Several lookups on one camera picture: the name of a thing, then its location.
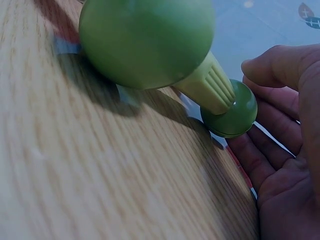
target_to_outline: palm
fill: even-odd
[[[316,216],[313,186],[297,122],[298,93],[290,88],[265,88],[244,81],[257,96],[257,122],[291,152],[256,126],[228,141],[257,191],[262,238],[310,239],[306,234],[312,230],[304,226],[314,225],[317,231],[320,218]]]

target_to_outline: human hand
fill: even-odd
[[[275,46],[242,71],[256,121],[291,152],[256,126],[228,140],[257,192],[261,238],[320,239],[320,44]]]

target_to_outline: wooden table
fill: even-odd
[[[257,239],[227,151],[171,88],[135,105],[78,54],[76,0],[0,0],[1,240]]]

